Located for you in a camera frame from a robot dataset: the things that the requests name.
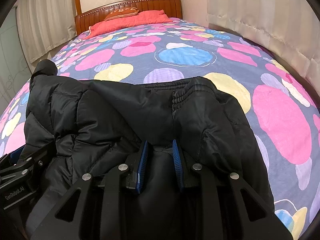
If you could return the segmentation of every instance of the floral bedspread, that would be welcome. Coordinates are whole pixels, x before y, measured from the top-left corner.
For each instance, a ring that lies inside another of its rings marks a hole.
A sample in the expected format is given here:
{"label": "floral bedspread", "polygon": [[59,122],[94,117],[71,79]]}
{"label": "floral bedspread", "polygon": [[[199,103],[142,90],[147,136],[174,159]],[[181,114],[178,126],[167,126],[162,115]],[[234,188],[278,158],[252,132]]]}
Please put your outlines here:
{"label": "floral bedspread", "polygon": [[[273,58],[242,38],[174,18],[82,40],[53,57],[58,75],[132,84],[194,76],[235,96],[268,169],[276,215],[294,239],[320,208],[320,114],[303,87]],[[25,144],[27,82],[0,121],[0,156]]]}

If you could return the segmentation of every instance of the pillow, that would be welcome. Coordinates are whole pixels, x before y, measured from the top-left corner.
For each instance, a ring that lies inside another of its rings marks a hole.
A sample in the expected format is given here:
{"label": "pillow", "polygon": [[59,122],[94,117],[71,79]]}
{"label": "pillow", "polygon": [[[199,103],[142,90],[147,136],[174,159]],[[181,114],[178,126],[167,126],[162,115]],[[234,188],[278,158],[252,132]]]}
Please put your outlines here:
{"label": "pillow", "polygon": [[143,11],[140,12],[139,15],[163,15],[164,10],[150,10],[150,11]]}
{"label": "pillow", "polygon": [[126,7],[122,9],[117,9],[109,13],[104,20],[109,21],[117,18],[130,17],[130,16],[137,15],[138,12],[139,10],[135,7]]}
{"label": "pillow", "polygon": [[83,39],[87,40],[98,35],[139,25],[173,22],[173,20],[169,19],[166,14],[156,15],[153,12],[150,13],[150,11],[146,12],[148,13],[139,13],[138,15],[131,17],[118,18],[111,21],[102,21],[96,23],[95,25],[89,27],[89,35]]}

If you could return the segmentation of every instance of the curtain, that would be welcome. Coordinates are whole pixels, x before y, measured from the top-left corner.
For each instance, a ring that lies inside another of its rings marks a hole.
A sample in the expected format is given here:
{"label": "curtain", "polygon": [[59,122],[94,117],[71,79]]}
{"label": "curtain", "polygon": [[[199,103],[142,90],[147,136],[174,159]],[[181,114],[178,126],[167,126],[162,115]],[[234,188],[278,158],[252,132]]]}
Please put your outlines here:
{"label": "curtain", "polygon": [[320,22],[306,0],[208,0],[209,24],[271,50],[320,95]]}
{"label": "curtain", "polygon": [[74,0],[18,0],[17,25],[28,63],[76,36],[75,15]]}

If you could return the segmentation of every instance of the black jacket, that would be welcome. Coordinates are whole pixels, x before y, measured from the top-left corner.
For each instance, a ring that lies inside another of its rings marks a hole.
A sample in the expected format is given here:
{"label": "black jacket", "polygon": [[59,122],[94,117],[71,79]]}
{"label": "black jacket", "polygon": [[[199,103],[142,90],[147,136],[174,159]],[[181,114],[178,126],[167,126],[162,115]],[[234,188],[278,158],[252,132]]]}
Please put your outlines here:
{"label": "black jacket", "polygon": [[42,196],[24,208],[29,235],[84,173],[107,173],[138,151],[142,139],[154,151],[144,190],[127,213],[132,239],[180,239],[173,139],[216,176],[237,172],[274,208],[267,170],[241,106],[203,77],[145,85],[77,81],[57,76],[55,64],[44,60],[31,77],[24,130],[21,160],[52,140],[58,152],[42,175]]}

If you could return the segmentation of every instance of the metal screw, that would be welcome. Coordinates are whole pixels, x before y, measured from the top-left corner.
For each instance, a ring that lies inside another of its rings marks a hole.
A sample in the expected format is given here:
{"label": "metal screw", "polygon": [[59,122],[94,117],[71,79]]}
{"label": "metal screw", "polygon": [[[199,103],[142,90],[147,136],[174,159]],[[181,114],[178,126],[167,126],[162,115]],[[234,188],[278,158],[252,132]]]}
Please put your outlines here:
{"label": "metal screw", "polygon": [[85,173],[85,174],[83,174],[83,175],[82,175],[82,179],[83,179],[83,180],[89,180],[89,179],[91,179],[91,174],[90,174],[90,173]]}
{"label": "metal screw", "polygon": [[118,166],[118,169],[119,170],[121,170],[121,171],[125,171],[126,169],[128,168],[128,165],[127,164],[120,164],[119,166]]}
{"label": "metal screw", "polygon": [[235,172],[230,173],[230,178],[231,178],[231,179],[239,179],[239,174],[238,174],[238,173],[235,173]]}
{"label": "metal screw", "polygon": [[200,163],[195,163],[192,165],[192,168],[196,171],[199,171],[202,169],[202,165]]}

